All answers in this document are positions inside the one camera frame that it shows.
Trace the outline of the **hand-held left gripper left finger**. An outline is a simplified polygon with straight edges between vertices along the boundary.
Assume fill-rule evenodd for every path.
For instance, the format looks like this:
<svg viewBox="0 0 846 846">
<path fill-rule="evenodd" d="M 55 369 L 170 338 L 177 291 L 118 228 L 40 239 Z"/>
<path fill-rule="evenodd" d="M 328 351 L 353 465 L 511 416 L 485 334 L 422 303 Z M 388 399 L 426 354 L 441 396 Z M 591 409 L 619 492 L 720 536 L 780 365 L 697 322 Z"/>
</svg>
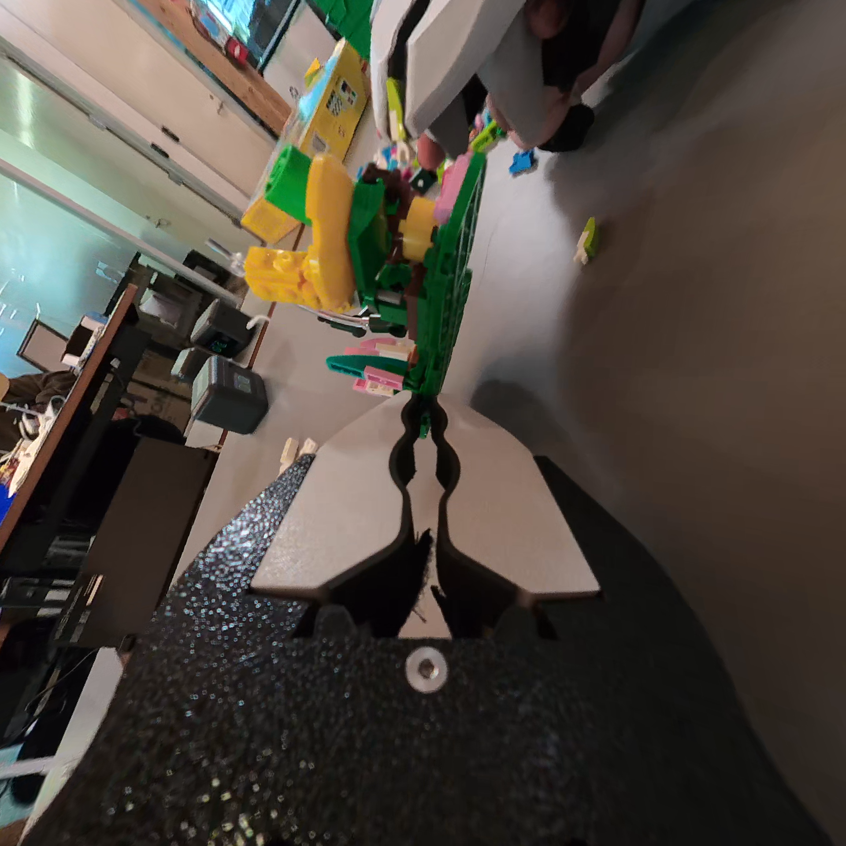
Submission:
<svg viewBox="0 0 846 846">
<path fill-rule="evenodd" d="M 419 397 L 386 398 L 317 451 L 251 582 L 258 594 L 316 600 L 414 529 Z"/>
</svg>

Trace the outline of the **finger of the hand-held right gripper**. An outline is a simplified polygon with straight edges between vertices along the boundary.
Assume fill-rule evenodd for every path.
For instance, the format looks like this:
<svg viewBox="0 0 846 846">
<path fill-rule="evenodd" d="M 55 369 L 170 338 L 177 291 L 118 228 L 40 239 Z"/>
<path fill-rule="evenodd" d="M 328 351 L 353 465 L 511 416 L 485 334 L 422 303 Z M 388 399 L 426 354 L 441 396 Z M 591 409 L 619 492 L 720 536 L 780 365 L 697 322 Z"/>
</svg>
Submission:
<svg viewBox="0 0 846 846">
<path fill-rule="evenodd" d="M 371 6 L 371 100 L 381 138 L 390 137 L 387 80 L 405 81 L 408 37 L 427 11 L 426 1 L 374 1 Z"/>
<path fill-rule="evenodd" d="M 526 3 L 427 2 L 406 46 L 404 124 L 418 154 L 465 152 L 484 108 L 523 150 L 548 138 L 542 42 Z"/>
</svg>

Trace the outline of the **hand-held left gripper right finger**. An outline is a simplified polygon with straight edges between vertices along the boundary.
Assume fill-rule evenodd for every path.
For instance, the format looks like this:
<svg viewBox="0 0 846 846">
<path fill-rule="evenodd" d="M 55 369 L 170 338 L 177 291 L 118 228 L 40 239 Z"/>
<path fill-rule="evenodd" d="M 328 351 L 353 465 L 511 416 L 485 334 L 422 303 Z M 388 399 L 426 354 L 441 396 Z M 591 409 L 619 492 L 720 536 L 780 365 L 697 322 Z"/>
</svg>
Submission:
<svg viewBox="0 0 846 846">
<path fill-rule="evenodd" d="M 438 579 L 480 603 L 595 597 L 597 577 L 530 450 L 459 400 L 432 405 Z"/>
</svg>

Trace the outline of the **green lego flower model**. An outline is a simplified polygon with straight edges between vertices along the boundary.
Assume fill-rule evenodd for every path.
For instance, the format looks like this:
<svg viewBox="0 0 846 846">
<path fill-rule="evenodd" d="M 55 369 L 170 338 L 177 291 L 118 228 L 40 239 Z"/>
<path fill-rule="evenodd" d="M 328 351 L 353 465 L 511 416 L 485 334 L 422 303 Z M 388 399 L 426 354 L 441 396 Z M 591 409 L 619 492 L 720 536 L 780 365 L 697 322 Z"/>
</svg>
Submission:
<svg viewBox="0 0 846 846">
<path fill-rule="evenodd" d="M 357 343 L 326 367 L 363 393 L 416 396 L 413 430 L 438 443 L 439 402 L 464 307 L 486 175 L 486 156 L 466 152 L 446 168 L 434 200 L 397 170 L 370 163 L 353 179 L 334 156 L 308 158 L 288 145 L 271 173 L 286 211 L 312 229 L 304 250 L 251 247 L 241 261 L 252 293 L 310 312 Z"/>
</svg>

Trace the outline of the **yellow lego box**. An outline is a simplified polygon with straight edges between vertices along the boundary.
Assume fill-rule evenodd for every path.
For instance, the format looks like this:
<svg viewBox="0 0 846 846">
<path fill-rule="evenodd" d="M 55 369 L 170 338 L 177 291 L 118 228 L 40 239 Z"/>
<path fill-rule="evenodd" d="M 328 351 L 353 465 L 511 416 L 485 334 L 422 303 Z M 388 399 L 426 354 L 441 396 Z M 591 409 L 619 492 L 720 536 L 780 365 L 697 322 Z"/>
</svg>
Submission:
<svg viewBox="0 0 846 846">
<path fill-rule="evenodd" d="M 305 156 L 333 155 L 343 162 L 365 112 L 371 91 L 367 62 L 346 39 L 325 63 L 315 60 L 310 84 L 283 126 L 282 134 L 241 217 L 241 227 L 263 245 L 275 245 L 301 222 L 267 197 L 271 172 L 282 150 L 292 145 Z"/>
</svg>

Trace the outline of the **pile of loose lego pieces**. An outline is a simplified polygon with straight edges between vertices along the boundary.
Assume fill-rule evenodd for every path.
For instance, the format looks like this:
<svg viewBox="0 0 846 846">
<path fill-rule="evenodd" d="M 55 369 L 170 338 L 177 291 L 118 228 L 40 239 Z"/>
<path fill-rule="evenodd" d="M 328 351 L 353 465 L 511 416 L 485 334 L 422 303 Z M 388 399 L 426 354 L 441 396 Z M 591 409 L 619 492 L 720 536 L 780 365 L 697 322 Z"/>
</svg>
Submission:
<svg viewBox="0 0 846 846">
<path fill-rule="evenodd" d="M 385 84 L 386 115 L 388 119 L 388 142 L 375 154 L 374 164 L 390 173 L 395 173 L 408 182 L 412 189 L 426 195 L 433 185 L 441 185 L 446 171 L 455 164 L 455 159 L 445 155 L 434 171 L 423 167 L 417 155 L 417 144 L 404 124 L 404 83 L 388 77 Z M 492 151 L 507 136 L 506 131 L 493 119 L 488 108 L 475 116 L 469 134 L 468 152 L 485 155 Z"/>
</svg>

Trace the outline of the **person's right hand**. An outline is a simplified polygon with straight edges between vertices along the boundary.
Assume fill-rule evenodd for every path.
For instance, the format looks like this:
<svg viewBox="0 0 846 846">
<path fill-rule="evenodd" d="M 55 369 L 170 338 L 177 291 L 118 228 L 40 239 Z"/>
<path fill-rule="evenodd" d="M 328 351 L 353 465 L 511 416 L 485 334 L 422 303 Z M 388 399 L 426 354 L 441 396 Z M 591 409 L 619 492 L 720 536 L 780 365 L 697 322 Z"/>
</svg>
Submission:
<svg viewBox="0 0 846 846">
<path fill-rule="evenodd" d="M 587 87 L 622 58 L 635 36 L 645 1 L 535 1 L 524 11 L 542 42 L 545 83 Z"/>
</svg>

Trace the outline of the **green plastic bin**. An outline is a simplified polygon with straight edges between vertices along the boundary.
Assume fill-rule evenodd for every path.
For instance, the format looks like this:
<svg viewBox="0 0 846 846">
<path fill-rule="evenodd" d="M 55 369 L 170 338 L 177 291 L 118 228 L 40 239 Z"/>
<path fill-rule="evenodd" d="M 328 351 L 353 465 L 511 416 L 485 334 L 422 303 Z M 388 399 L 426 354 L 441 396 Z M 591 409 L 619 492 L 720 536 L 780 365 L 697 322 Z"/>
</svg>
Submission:
<svg viewBox="0 0 846 846">
<path fill-rule="evenodd" d="M 329 29 L 339 34 L 369 62 L 371 58 L 371 14 L 376 1 L 312 1 Z"/>
</svg>

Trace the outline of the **dark grey power bank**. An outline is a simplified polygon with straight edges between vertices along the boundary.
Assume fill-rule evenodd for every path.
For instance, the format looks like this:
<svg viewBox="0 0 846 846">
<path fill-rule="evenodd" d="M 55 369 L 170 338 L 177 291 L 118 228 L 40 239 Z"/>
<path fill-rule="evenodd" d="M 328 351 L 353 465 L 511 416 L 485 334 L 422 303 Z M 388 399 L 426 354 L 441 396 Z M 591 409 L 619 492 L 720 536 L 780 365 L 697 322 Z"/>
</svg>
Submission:
<svg viewBox="0 0 846 846">
<path fill-rule="evenodd" d="M 192 421 L 247 436 L 259 428 L 268 409 L 261 376 L 220 355 L 206 360 L 192 384 Z"/>
<path fill-rule="evenodd" d="M 248 347 L 256 333 L 251 320 L 228 302 L 215 300 L 198 317 L 189 338 L 191 347 L 234 359 Z"/>
</svg>

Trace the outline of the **black cabinet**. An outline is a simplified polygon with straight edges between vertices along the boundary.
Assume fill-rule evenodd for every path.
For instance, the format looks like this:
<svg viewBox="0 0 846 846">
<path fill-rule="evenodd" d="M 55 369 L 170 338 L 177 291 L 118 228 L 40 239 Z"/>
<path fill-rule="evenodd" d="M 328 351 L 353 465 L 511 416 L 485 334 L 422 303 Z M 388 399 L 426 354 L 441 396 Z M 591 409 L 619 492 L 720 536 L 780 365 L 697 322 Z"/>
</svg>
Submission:
<svg viewBox="0 0 846 846">
<path fill-rule="evenodd" d="M 100 523 L 52 640 L 131 647 L 167 593 L 217 454 L 143 438 Z"/>
</svg>

